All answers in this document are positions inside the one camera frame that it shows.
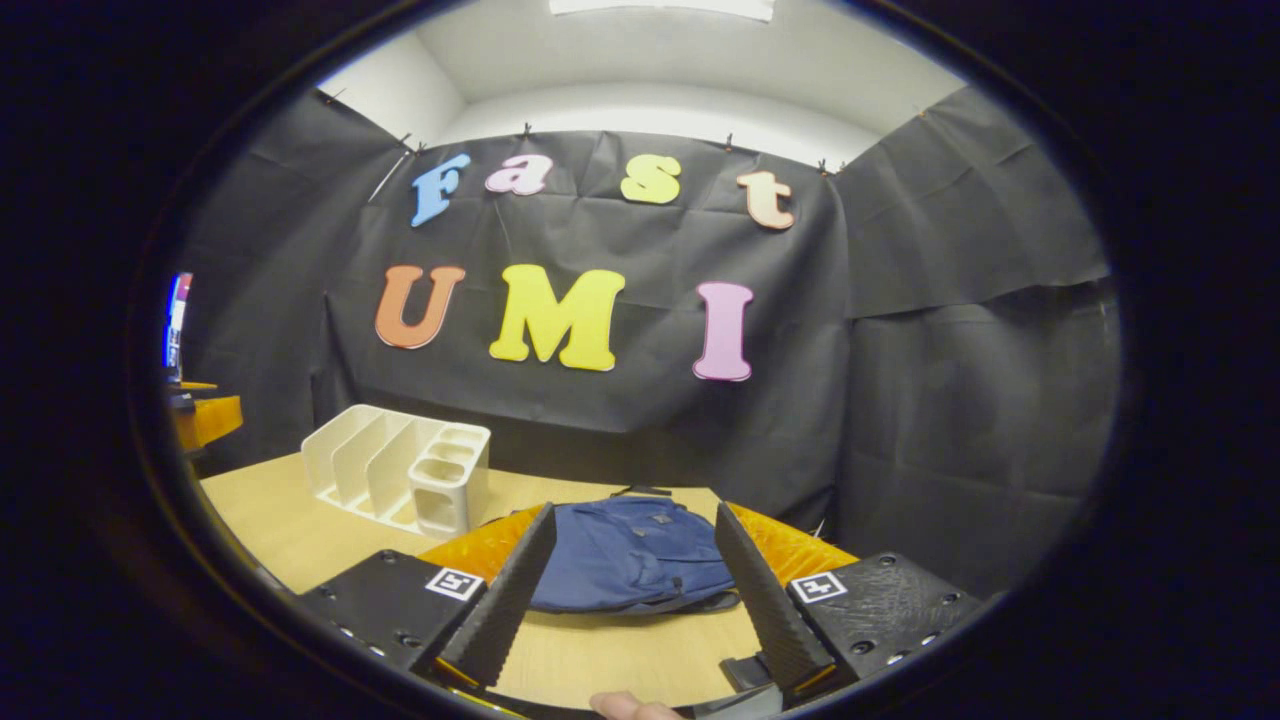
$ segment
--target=white ceiling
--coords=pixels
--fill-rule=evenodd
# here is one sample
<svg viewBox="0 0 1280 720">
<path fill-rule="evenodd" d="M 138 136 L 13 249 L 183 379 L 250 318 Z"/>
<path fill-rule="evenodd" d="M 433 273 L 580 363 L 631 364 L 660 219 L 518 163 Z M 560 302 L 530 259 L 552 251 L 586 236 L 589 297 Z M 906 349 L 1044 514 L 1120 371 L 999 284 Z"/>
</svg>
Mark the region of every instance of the white ceiling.
<svg viewBox="0 0 1280 720">
<path fill-rule="evenodd" d="M 823 0 L 777 0 L 771 23 L 643 8 L 553 17 L 547 0 L 476 0 L 416 32 L 467 102 L 664 82 L 769 97 L 884 135 L 964 85 Z"/>
</svg>

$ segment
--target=blue backpack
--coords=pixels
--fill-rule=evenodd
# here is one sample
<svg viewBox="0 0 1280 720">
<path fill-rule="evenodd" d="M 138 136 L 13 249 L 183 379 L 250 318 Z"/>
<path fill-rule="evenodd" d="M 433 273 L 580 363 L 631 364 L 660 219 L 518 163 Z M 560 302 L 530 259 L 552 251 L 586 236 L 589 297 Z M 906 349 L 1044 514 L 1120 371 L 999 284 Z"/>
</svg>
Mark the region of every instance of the blue backpack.
<svg viewBox="0 0 1280 720">
<path fill-rule="evenodd" d="M 732 587 L 705 518 L 669 497 L 609 497 L 556 506 L 556 548 L 530 607 L 707 612 L 737 605 Z"/>
</svg>

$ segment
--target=letter m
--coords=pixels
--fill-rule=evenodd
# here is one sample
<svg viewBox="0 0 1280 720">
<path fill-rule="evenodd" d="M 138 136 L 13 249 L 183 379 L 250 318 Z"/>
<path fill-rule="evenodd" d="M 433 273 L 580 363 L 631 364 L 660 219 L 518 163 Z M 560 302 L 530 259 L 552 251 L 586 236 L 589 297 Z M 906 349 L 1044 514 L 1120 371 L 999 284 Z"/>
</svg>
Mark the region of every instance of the letter m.
<svg viewBox="0 0 1280 720">
<path fill-rule="evenodd" d="M 612 370 L 616 363 L 609 352 L 609 324 L 613 300 L 626 279 L 611 270 L 588 270 L 557 302 L 547 270 L 540 265 L 511 265 L 502 273 L 507 281 L 507 310 L 502 332 L 489 346 L 489 355 L 520 363 L 529 357 L 525 327 L 534 342 L 538 359 L 547 363 L 559 347 L 564 333 L 568 343 L 559 359 L 567 368 Z"/>
</svg>

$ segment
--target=foam letter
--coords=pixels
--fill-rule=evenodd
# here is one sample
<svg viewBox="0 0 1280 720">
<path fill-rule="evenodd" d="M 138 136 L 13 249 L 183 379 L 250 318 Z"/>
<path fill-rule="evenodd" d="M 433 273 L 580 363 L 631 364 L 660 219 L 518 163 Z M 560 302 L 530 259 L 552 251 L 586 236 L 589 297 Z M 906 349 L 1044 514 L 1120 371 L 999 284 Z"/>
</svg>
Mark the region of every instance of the foam letter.
<svg viewBox="0 0 1280 720">
<path fill-rule="evenodd" d="M 622 178 L 622 197 L 662 205 L 680 195 L 680 161 L 662 155 L 636 155 Z"/>
<path fill-rule="evenodd" d="M 458 170 L 470 164 L 471 156 L 462 152 L 448 159 L 444 164 L 422 173 L 413 181 L 413 187 L 417 188 L 417 214 L 410 222 L 411 227 L 416 228 L 421 225 L 449 206 L 449 201 L 444 199 L 444 195 L 458 188 Z"/>
<path fill-rule="evenodd" d="M 750 288 L 709 282 L 698 286 L 698 295 L 707 301 L 707 336 L 694 374 L 704 380 L 750 378 L 751 365 L 742 360 L 742 314 L 754 297 Z"/>
<path fill-rule="evenodd" d="M 778 210 L 778 197 L 791 197 L 791 186 L 777 182 L 773 173 L 760 170 L 739 176 L 737 184 L 746 188 L 746 211 L 753 220 L 778 231 L 795 224 L 795 215 Z"/>
<path fill-rule="evenodd" d="M 547 187 L 547 173 L 552 172 L 552 159 L 547 155 L 516 155 L 507 158 L 498 170 L 484 181 L 484 186 L 493 192 L 515 192 L 516 195 L 532 195 L 541 192 Z"/>
<path fill-rule="evenodd" d="M 529 357 L 525 345 L 525 325 L 534 341 L 534 352 L 543 363 L 550 360 L 564 333 L 568 345 L 561 352 L 561 363 L 582 370 L 612 370 L 616 363 L 609 352 L 609 323 L 613 300 L 626 284 L 626 279 L 612 270 L 588 270 L 564 300 L 556 302 L 556 292 L 547 270 L 540 265 L 511 265 L 502 273 L 507 281 L 507 310 L 502 316 L 502 332 L 489 346 L 489 355 L 499 360 L 520 363 Z"/>
<path fill-rule="evenodd" d="M 435 340 L 444 324 L 444 313 L 449 309 L 449 296 L 467 273 L 462 268 L 442 266 L 431 270 L 431 297 L 426 301 L 426 314 L 416 325 L 404 324 L 404 302 L 413 283 L 422 277 L 422 268 L 396 265 L 387 270 L 387 287 L 383 300 L 378 304 L 374 329 L 378 337 L 392 347 L 413 350 Z"/>
</svg>

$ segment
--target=screen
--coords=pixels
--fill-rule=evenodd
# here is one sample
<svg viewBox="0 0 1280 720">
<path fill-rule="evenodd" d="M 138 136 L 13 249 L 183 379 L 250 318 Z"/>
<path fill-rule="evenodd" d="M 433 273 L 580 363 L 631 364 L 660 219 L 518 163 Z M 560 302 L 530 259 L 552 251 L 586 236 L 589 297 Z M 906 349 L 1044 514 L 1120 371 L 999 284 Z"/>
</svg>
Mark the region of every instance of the screen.
<svg viewBox="0 0 1280 720">
<path fill-rule="evenodd" d="M 182 379 L 182 318 L 187 310 L 187 292 L 191 290 L 191 273 L 178 273 L 173 278 L 169 293 L 169 323 L 165 329 L 164 366 L 170 380 Z"/>
</svg>

